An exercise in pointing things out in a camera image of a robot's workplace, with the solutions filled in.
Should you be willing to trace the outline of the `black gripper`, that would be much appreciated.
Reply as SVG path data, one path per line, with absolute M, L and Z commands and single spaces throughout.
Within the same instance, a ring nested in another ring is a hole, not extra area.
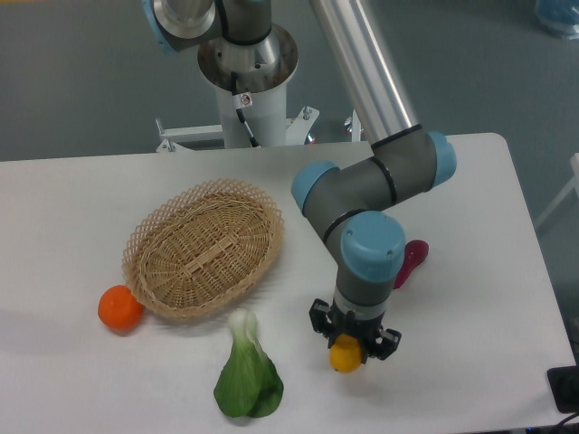
M 357 339 L 362 348 L 362 364 L 368 359 L 385 360 L 398 348 L 402 334 L 393 329 L 383 329 L 384 313 L 370 320 L 360 320 L 348 312 L 332 309 L 326 301 L 316 298 L 309 311 L 313 330 L 327 339 L 331 348 L 340 335 L 349 335 Z

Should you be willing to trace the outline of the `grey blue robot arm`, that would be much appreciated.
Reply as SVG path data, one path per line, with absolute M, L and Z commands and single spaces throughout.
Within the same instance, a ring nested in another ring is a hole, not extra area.
M 446 136 L 423 130 L 365 1 L 315 1 L 346 92 L 372 155 L 346 168 L 304 167 L 291 192 L 337 264 L 331 303 L 309 310 L 313 329 L 335 346 L 350 337 L 363 359 L 384 360 L 400 342 L 382 325 L 403 266 L 405 236 L 385 211 L 448 181 L 456 155 Z M 293 37 L 272 20 L 268 1 L 146 1 L 143 9 L 166 52 L 198 50 L 198 65 L 219 99 L 229 148 L 284 146 L 287 82 L 297 68 Z

